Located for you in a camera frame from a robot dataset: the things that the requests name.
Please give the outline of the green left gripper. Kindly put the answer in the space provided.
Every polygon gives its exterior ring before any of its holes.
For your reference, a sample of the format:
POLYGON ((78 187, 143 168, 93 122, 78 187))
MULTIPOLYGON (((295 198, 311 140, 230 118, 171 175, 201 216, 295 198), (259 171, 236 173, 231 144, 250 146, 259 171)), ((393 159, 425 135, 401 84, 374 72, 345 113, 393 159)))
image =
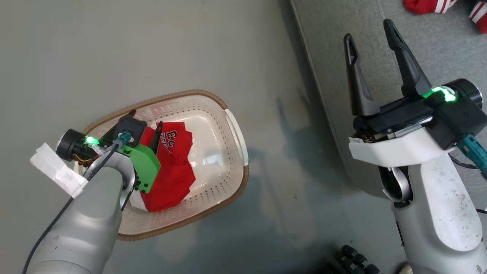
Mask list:
MULTIPOLYGON (((136 109, 132 109, 125 115, 125 119, 134 119, 136 109)), ((138 191, 148 194, 160 171, 161 164, 156 157, 160 137, 163 129, 163 121, 157 123, 150 145, 137 145, 135 147, 124 146, 121 153, 128 156, 136 174, 136 188, 138 191)))

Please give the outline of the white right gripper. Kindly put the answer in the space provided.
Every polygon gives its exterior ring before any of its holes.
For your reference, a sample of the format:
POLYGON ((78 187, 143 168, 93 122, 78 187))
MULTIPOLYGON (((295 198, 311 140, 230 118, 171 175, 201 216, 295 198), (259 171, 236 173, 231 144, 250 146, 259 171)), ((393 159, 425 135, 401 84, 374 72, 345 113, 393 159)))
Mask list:
MULTIPOLYGON (((391 19, 383 28, 389 48, 394 52, 403 81, 404 97, 419 97, 432 88, 430 81, 391 19)), ((433 110, 422 99, 403 98, 380 108, 372 98, 363 76, 360 54, 350 33, 343 38, 346 73, 355 133, 349 150, 354 159, 382 167, 421 164, 450 153, 429 134, 426 125, 433 110)))

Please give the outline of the red shorts with number print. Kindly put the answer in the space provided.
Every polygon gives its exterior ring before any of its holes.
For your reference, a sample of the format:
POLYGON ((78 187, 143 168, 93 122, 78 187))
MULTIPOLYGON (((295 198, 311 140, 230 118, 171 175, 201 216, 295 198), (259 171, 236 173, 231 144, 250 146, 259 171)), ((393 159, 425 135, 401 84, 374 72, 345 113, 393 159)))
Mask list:
POLYGON ((184 123, 162 123, 156 156, 161 168, 148 194, 134 191, 129 204, 137 209, 158 213, 177 206, 190 192, 196 178, 188 155, 193 134, 184 123))

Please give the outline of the red white striped jersey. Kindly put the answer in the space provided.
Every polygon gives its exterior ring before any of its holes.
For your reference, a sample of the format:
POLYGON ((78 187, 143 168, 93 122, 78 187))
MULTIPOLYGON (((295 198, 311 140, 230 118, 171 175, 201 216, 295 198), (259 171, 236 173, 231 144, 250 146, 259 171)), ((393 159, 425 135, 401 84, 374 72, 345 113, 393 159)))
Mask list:
POLYGON ((445 14, 458 2, 471 2, 468 15, 480 33, 487 34, 487 0, 403 0, 404 7, 414 14, 445 14))

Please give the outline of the grey fabric sofa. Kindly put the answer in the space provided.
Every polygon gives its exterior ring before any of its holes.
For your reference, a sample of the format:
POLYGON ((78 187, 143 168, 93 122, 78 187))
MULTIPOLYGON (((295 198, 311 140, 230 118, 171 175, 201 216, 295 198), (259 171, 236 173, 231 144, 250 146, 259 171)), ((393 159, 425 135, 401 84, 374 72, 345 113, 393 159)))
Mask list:
POLYGON ((391 19, 434 86, 464 78, 482 92, 487 114, 487 33, 469 15, 477 0, 457 0, 444 14, 413 14, 403 0, 291 0, 321 100, 345 170, 358 189, 386 198, 376 166, 349 151, 351 112, 344 51, 350 33, 372 97, 381 105, 403 97, 402 78, 383 21, 391 19))

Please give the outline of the beige perforated laundry basket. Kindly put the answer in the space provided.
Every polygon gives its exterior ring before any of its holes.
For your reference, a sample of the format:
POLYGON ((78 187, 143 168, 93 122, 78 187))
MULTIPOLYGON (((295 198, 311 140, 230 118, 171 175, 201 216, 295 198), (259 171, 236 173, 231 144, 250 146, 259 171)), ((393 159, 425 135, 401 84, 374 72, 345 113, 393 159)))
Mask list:
POLYGON ((188 161, 196 180, 189 194, 167 210, 148 213, 127 205, 119 240, 140 241, 181 228, 230 205, 243 193, 250 173, 248 150, 235 116, 217 95, 193 89, 159 96, 108 114, 84 132, 100 138, 133 109, 137 119, 152 127, 159 121, 185 123, 193 134, 188 161))

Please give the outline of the white tape label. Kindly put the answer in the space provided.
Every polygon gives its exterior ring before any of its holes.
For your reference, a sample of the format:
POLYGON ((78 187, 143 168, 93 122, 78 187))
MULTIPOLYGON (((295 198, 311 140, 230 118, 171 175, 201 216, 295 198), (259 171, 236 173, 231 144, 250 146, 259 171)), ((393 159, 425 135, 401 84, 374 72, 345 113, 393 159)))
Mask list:
POLYGON ((88 180, 68 167, 46 143, 36 149, 30 163, 44 173, 72 198, 82 193, 88 180))

